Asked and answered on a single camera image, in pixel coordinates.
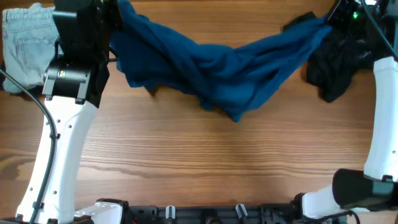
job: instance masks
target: wooden tabletop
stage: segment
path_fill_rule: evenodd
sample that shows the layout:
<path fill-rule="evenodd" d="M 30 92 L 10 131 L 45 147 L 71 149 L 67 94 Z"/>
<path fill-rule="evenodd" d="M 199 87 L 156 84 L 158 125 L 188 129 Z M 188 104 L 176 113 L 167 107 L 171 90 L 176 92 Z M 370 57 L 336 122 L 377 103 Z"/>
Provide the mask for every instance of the wooden tabletop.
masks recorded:
<path fill-rule="evenodd" d="M 134 6 L 198 43 L 239 47 L 278 34 L 304 12 L 324 15 L 332 3 L 192 0 Z M 76 208 L 101 197 L 159 207 L 286 203 L 327 186 L 339 168 L 363 169 L 367 159 L 376 99 L 371 72 L 357 74 L 341 98 L 326 103 L 303 80 L 303 67 L 262 108 L 234 123 L 219 110 L 203 110 L 194 96 L 161 88 L 154 98 L 143 88 L 129 88 L 115 64 L 109 69 L 80 162 Z M 0 93 L 0 217 L 15 215 L 24 196 L 42 121 L 32 102 Z M 392 212 L 362 215 L 363 223 L 394 219 Z"/>

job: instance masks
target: green led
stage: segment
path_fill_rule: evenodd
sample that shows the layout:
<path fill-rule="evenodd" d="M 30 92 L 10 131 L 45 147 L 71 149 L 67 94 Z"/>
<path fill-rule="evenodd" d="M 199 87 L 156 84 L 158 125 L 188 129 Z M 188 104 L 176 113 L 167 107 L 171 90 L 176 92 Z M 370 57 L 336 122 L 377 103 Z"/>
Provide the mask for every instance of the green led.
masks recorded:
<path fill-rule="evenodd" d="M 357 12 L 354 12 L 354 14 L 353 14 L 353 18 L 354 18 L 354 19 L 356 19 L 356 18 L 358 18 L 358 16 L 359 16 L 359 13 L 357 13 Z"/>

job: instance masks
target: wooden table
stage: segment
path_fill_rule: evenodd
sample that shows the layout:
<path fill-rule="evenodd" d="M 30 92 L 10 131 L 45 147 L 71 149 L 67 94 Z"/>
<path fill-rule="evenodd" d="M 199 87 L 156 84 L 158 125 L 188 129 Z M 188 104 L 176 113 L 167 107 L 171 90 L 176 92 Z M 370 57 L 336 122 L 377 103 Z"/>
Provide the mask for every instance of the wooden table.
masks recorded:
<path fill-rule="evenodd" d="M 134 6 L 199 43 L 239 47 L 279 33 L 304 12 L 321 16 L 332 3 L 192 0 Z M 234 123 L 220 111 L 203 110 L 193 96 L 161 88 L 153 98 L 143 88 L 129 88 L 115 64 L 109 69 L 80 162 L 76 208 L 101 197 L 160 207 L 285 203 L 328 185 L 339 168 L 362 169 L 368 156 L 375 105 L 370 72 L 357 74 L 346 94 L 329 104 L 299 69 L 261 109 Z M 4 92 L 0 108 L 0 217 L 7 217 L 15 215 L 26 191 L 43 114 Z M 362 215 L 363 223 L 394 219 L 392 212 Z"/>

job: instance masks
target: light blue denim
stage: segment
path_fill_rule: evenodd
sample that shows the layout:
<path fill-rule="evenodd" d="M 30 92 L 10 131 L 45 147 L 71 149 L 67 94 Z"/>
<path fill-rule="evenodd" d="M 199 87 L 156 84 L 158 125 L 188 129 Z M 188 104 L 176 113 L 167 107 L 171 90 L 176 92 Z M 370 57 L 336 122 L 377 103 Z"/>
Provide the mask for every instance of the light blue denim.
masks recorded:
<path fill-rule="evenodd" d="M 59 34 L 52 19 L 53 10 L 35 3 L 28 9 L 2 12 L 7 73 L 28 89 L 44 84 L 44 72 L 54 56 L 54 43 Z M 21 92 L 9 80 L 5 81 L 4 89 L 10 93 Z"/>

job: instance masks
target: wood grain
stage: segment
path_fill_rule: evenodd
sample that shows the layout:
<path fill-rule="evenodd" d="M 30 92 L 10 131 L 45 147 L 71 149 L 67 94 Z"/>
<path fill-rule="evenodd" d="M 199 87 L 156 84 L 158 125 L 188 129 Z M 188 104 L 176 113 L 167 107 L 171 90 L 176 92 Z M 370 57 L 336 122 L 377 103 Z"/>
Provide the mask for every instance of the wood grain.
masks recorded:
<path fill-rule="evenodd" d="M 199 43 L 239 47 L 279 33 L 304 12 L 323 15 L 332 3 L 138 1 L 134 6 Z M 80 162 L 77 208 L 101 197 L 157 206 L 284 203 L 328 185 L 337 169 L 362 169 L 366 161 L 375 105 L 369 72 L 357 74 L 347 93 L 328 104 L 299 69 L 261 109 L 234 123 L 176 90 L 161 88 L 153 98 L 142 88 L 129 88 L 115 64 L 109 69 Z M 0 107 L 0 217 L 6 217 L 15 214 L 26 191 L 43 115 L 33 103 L 6 93 L 0 93 Z M 362 221 L 393 223 L 395 215 L 368 214 Z"/>

